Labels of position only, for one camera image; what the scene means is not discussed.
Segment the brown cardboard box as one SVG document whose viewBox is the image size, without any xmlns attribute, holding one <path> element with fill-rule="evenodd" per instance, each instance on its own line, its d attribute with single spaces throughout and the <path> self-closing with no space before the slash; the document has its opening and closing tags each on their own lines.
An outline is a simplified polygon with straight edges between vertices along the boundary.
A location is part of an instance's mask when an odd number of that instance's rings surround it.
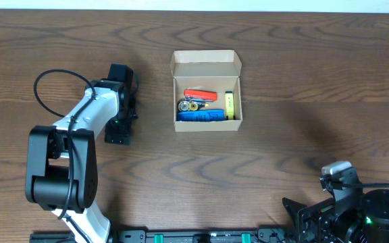
<svg viewBox="0 0 389 243">
<path fill-rule="evenodd" d="M 237 131 L 243 121 L 240 71 L 242 63 L 234 50 L 174 51 L 170 67 L 174 85 L 174 128 L 177 132 Z M 178 102 L 185 90 L 215 92 L 217 100 L 206 110 L 226 112 L 226 93 L 233 95 L 234 118 L 223 121 L 180 121 Z"/>
</svg>

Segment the blue whiteboard duster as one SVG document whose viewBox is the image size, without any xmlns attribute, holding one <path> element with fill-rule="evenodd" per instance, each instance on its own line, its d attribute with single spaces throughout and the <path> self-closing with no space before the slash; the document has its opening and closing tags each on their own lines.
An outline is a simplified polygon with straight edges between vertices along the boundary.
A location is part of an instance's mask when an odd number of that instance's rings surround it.
<svg viewBox="0 0 389 243">
<path fill-rule="evenodd" d="M 224 121 L 222 109 L 207 109 L 198 111 L 182 111 L 177 114 L 179 122 L 220 122 Z"/>
</svg>

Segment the orange stapler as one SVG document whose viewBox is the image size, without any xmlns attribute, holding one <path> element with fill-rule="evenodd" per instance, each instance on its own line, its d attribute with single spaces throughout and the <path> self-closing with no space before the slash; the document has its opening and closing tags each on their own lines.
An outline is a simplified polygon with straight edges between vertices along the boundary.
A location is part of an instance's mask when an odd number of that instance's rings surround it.
<svg viewBox="0 0 389 243">
<path fill-rule="evenodd" d="M 189 100 L 214 102 L 217 100 L 217 93 L 204 90 L 186 89 L 184 97 Z"/>
</svg>

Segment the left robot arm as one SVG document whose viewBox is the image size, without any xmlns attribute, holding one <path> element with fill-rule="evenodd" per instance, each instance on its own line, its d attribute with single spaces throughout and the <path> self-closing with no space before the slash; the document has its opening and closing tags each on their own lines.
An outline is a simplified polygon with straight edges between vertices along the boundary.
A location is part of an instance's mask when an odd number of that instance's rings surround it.
<svg viewBox="0 0 389 243">
<path fill-rule="evenodd" d="M 87 80 L 81 101 L 50 126 L 35 126 L 28 137 L 25 195 L 55 214 L 68 233 L 35 233 L 31 242 L 121 242 L 120 232 L 96 200 L 96 139 L 131 143 L 138 78 L 127 65 L 113 63 L 106 78 Z"/>
</svg>

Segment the yellow highlighter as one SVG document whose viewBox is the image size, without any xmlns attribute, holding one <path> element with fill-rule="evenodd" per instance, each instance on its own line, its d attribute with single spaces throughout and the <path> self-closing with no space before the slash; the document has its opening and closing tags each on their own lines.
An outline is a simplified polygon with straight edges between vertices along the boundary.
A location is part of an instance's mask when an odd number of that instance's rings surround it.
<svg viewBox="0 0 389 243">
<path fill-rule="evenodd" d="M 234 110 L 234 94 L 232 91 L 225 92 L 225 100 L 226 100 L 226 119 L 233 120 L 235 118 L 235 110 Z"/>
</svg>

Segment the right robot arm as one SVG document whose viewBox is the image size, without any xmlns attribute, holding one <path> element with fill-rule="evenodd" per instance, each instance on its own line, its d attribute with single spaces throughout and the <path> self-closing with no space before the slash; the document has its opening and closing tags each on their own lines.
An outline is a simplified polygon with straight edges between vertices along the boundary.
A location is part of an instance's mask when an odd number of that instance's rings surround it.
<svg viewBox="0 0 389 243">
<path fill-rule="evenodd" d="M 312 206 L 289 198 L 288 242 L 389 242 L 389 183 L 363 183 L 348 161 L 321 169 L 321 187 L 332 197 Z"/>
</svg>

